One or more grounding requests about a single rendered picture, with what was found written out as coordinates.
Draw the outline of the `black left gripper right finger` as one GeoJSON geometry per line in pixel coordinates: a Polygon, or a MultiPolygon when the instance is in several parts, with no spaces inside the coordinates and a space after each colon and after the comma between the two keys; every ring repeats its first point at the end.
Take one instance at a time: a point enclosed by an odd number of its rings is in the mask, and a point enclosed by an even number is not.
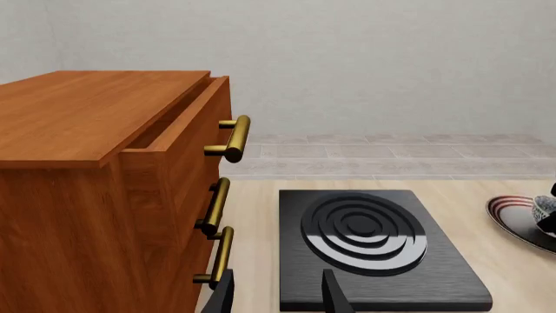
{"type": "Polygon", "coordinates": [[[326,313],[354,313],[331,269],[322,271],[321,293],[326,313]]]}

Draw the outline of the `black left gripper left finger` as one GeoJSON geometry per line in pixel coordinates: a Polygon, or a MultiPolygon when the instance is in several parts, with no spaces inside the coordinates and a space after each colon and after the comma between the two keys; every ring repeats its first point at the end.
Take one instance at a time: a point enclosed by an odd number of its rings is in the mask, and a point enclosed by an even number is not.
{"type": "Polygon", "coordinates": [[[224,270],[220,281],[201,310],[201,313],[231,313],[234,292],[234,271],[224,270]]]}

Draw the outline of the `flat black stove plate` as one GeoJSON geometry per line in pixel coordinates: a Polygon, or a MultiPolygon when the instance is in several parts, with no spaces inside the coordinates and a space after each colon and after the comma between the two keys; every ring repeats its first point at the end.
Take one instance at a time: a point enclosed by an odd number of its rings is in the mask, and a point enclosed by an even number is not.
{"type": "Polygon", "coordinates": [[[410,190],[281,190],[280,310],[324,310],[331,270],[359,312],[487,312],[485,284],[410,190]]]}

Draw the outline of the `plate with red rings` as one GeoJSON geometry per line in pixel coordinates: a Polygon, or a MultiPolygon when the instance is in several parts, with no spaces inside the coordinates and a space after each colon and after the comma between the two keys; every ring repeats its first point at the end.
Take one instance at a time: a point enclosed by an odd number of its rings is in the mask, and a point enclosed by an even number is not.
{"type": "Polygon", "coordinates": [[[532,214],[533,198],[502,195],[486,202],[486,213],[508,234],[539,250],[556,255],[556,237],[538,228],[532,214]]]}

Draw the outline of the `black patterned bowl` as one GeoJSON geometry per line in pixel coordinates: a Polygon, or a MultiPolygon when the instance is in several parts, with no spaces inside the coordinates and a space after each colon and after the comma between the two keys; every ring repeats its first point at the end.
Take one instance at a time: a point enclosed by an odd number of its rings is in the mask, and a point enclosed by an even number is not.
{"type": "Polygon", "coordinates": [[[536,196],[533,198],[532,216],[537,228],[556,238],[556,198],[536,196]]]}

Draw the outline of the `wooden cabinet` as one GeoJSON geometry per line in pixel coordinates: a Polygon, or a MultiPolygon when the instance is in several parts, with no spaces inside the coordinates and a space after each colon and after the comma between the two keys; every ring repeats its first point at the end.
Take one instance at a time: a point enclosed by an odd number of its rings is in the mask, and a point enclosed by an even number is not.
{"type": "Polygon", "coordinates": [[[120,154],[212,77],[56,71],[0,85],[0,313],[194,313],[215,241],[144,242],[120,154]]]}

